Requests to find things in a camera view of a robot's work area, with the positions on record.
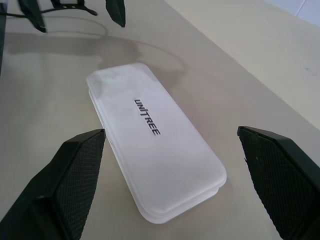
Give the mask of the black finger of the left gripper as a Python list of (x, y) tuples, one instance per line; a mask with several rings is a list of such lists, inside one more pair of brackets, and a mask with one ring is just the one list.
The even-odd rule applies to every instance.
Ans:
[(124, 0), (105, 0), (105, 8), (110, 18), (119, 26), (126, 26), (126, 8)]
[(46, 33), (47, 28), (42, 17), (38, 0), (18, 0), (18, 5), (24, 16), (40, 32)]

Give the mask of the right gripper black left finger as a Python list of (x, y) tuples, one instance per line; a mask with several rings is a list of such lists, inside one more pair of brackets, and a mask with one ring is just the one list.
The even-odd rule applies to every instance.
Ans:
[(0, 221), (0, 240), (80, 240), (95, 196), (106, 133), (65, 141)]

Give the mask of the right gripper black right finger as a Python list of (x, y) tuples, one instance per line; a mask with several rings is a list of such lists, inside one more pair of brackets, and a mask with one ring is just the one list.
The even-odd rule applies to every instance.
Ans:
[(320, 167), (290, 138), (240, 126), (254, 189), (283, 240), (320, 240)]

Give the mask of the white Unitree pencil case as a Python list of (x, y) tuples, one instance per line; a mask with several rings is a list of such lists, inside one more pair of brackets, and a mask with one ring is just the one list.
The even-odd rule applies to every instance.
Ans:
[(217, 194), (227, 172), (142, 63), (94, 71), (88, 93), (140, 214), (163, 224)]

